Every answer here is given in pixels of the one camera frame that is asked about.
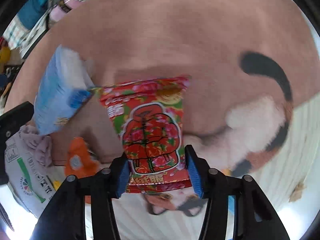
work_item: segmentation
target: metal screw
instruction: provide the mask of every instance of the metal screw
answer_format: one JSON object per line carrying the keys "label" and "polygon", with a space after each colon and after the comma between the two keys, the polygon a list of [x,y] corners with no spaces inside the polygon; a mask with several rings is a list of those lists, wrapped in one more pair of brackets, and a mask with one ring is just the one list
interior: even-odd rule
{"label": "metal screw", "polygon": [[250,175],[245,175],[245,176],[244,176],[244,180],[250,182],[250,181],[252,181],[253,179],[252,179],[252,177],[251,177]]}
{"label": "metal screw", "polygon": [[69,175],[68,177],[67,177],[67,181],[69,181],[69,182],[72,182],[72,181],[74,181],[76,179],[76,176],[75,175]]}
{"label": "metal screw", "polygon": [[101,170],[101,173],[106,175],[106,174],[109,174],[111,172],[111,170],[109,168],[104,168]]}
{"label": "metal screw", "polygon": [[209,169],[209,173],[212,175],[217,175],[218,174],[218,170],[216,168],[210,168]]}

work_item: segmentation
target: white fur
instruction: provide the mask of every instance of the white fur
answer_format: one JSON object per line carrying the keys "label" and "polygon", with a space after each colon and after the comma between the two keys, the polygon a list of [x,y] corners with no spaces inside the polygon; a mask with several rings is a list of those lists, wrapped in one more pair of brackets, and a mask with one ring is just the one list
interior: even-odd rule
{"label": "white fur", "polygon": [[232,169],[249,152],[263,151],[284,121],[284,110],[271,96],[263,96],[231,109],[226,116],[230,128],[206,145],[200,138],[188,135],[183,137],[184,145],[191,144],[210,167]]}

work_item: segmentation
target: floral packaging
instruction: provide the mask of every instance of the floral packaging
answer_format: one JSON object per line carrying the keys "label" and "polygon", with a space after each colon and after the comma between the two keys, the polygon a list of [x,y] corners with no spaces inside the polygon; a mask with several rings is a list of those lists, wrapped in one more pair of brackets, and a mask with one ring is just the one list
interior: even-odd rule
{"label": "floral packaging", "polygon": [[191,187],[182,145],[182,92],[188,77],[121,83],[100,90],[100,102],[127,155],[130,193]]}

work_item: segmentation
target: red snack bag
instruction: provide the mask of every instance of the red snack bag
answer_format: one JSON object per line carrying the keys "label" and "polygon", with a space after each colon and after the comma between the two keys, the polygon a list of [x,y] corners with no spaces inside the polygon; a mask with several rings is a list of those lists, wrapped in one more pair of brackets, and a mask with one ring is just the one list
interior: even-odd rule
{"label": "red snack bag", "polygon": [[188,77],[121,83],[100,90],[128,157],[127,192],[191,187],[182,144],[182,92]]}

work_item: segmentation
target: checkered cloth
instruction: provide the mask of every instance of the checkered cloth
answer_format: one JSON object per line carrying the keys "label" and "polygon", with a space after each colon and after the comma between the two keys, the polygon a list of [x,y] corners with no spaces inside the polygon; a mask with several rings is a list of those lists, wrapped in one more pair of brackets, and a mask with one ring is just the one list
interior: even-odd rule
{"label": "checkered cloth", "polygon": [[16,15],[2,36],[6,39],[9,48],[12,50],[20,47],[22,42],[28,36],[29,32],[30,30],[23,26],[19,17]]}

